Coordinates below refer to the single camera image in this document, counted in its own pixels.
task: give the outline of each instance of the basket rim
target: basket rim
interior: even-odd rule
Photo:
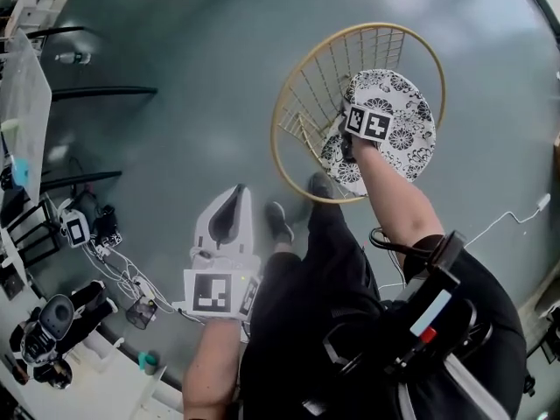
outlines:
[[[331,36],[329,36],[328,38],[319,42],[317,45],[315,45],[315,47],[313,49],[311,49],[310,52],[308,52],[305,55],[305,57],[303,59],[301,59],[297,63],[297,65],[294,68],[292,68],[290,74],[288,75],[288,77],[284,81],[284,83],[282,85],[282,89],[280,90],[280,94],[278,94],[278,98],[276,99],[276,104],[274,106],[274,111],[272,113],[272,124],[270,126],[270,149],[272,151],[272,158],[274,160],[274,164],[275,164],[276,168],[278,169],[278,171],[280,172],[280,175],[283,177],[283,179],[288,183],[288,185],[293,190],[295,190],[297,193],[299,193],[300,195],[302,195],[302,196],[304,196],[308,199],[314,200],[315,202],[322,202],[322,203],[325,203],[325,204],[347,204],[347,203],[350,203],[350,202],[356,202],[358,200],[363,200],[367,196],[357,196],[357,197],[353,197],[353,198],[349,198],[349,199],[321,198],[319,196],[315,196],[314,194],[311,194],[310,192],[307,192],[306,190],[301,188],[298,184],[296,184],[291,179],[291,177],[288,175],[286,170],[284,169],[284,166],[282,164],[282,160],[280,160],[280,157],[279,157],[279,154],[278,154],[277,120],[279,119],[280,111],[282,110],[282,106],[285,103],[286,96],[290,91],[290,83],[299,74],[299,72],[304,68],[304,66],[317,54],[317,52],[319,52],[325,46],[329,45],[335,39],[346,36],[350,32],[357,32],[357,31],[363,31],[363,30],[366,30],[366,29],[375,29],[375,28],[376,29],[391,28],[391,29],[394,29],[394,30],[399,30],[401,32],[405,32],[406,34],[409,34],[414,39],[416,39],[418,42],[420,42],[426,48],[426,50],[428,50],[428,53],[430,54],[430,56],[434,59],[434,62],[436,63],[437,72],[439,74],[439,79],[440,79],[440,86],[441,86],[441,103],[439,105],[439,117],[437,118],[437,122],[436,122],[436,130],[439,129],[439,127],[441,126],[441,122],[444,118],[444,115],[445,115],[445,96],[446,96],[444,69],[441,66],[441,62],[439,61],[439,57],[436,55],[436,52],[434,52],[434,50],[431,48],[430,44],[428,44],[428,42],[426,42],[424,40],[424,38],[422,38],[416,32],[412,31],[411,29],[407,28],[406,26],[402,26],[402,25],[399,25],[399,24],[391,24],[391,23],[387,23],[387,22],[370,22],[370,23],[365,23],[365,24],[355,24],[355,25],[352,25],[352,26],[348,26],[347,28],[345,28],[343,30],[340,30],[340,31],[337,31],[334,34],[332,34]]]

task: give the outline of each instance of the black shirt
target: black shirt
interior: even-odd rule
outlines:
[[[416,247],[433,249],[440,238],[424,238]],[[334,265],[340,273],[353,272],[345,268],[345,260]],[[408,281],[424,269],[418,260],[407,257],[403,270]],[[283,301],[266,313],[269,323],[260,327],[258,334],[252,334],[243,356],[241,396],[246,419],[313,418],[302,407],[302,401],[335,372],[323,339],[337,325],[339,314],[349,324],[346,347],[357,347],[361,335],[367,333],[365,329],[382,315],[383,307],[374,291],[365,289],[363,284],[315,290],[314,286],[293,283],[297,273],[298,269],[286,275],[284,282],[275,282],[275,291],[283,294]],[[477,320],[493,324],[490,340],[463,364],[515,417],[526,366],[526,344],[515,307],[494,276],[468,252],[461,253],[451,273],[461,282],[454,297],[471,300],[477,309]],[[464,397],[442,368],[408,386],[418,419],[473,418],[467,410],[457,409],[459,398]],[[353,386],[347,393],[340,391],[338,398],[325,418],[401,417],[396,385],[375,375],[363,378],[358,387]]]

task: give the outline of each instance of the black pants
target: black pants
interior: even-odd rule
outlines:
[[[253,308],[251,334],[277,318],[294,294],[328,296],[335,291],[367,288],[379,300],[368,259],[348,229],[340,206],[314,204],[308,229],[307,254],[303,260],[291,252],[279,252],[265,265]]]
[[[97,282],[92,282],[85,288],[79,290],[72,296],[70,296],[70,301],[72,302],[73,308],[79,310],[82,306],[87,305],[89,302],[97,298],[103,288]],[[82,342],[89,334],[99,325],[99,323],[105,319],[109,314],[113,312],[109,302],[104,301],[102,304],[96,306],[92,311],[84,312],[81,318],[77,318],[68,330],[66,336],[60,340],[56,345],[56,350],[60,354],[65,354],[72,350]]]

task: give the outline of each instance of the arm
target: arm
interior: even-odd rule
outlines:
[[[237,381],[241,326],[237,320],[212,319],[183,380],[185,420],[224,418]]]
[[[368,141],[354,136],[353,155],[383,233],[391,242],[414,246],[428,235],[443,234],[430,201],[382,157]]]

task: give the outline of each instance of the shoe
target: shoe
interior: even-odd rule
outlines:
[[[309,179],[309,193],[331,200],[333,198],[333,184],[330,178],[322,171],[317,171]]]
[[[103,282],[102,280],[92,280],[91,283],[93,282],[99,284],[103,290],[105,289],[105,282]]]
[[[264,216],[275,242],[293,243],[294,233],[286,223],[286,213],[280,204],[275,201],[267,204],[264,208]]]
[[[105,298],[105,301],[106,301],[109,305],[111,305],[111,310],[113,310],[114,313],[118,313],[118,312],[119,312],[119,309],[118,309],[118,307],[116,306],[116,303],[113,302],[110,298],[106,297],[106,298]]]

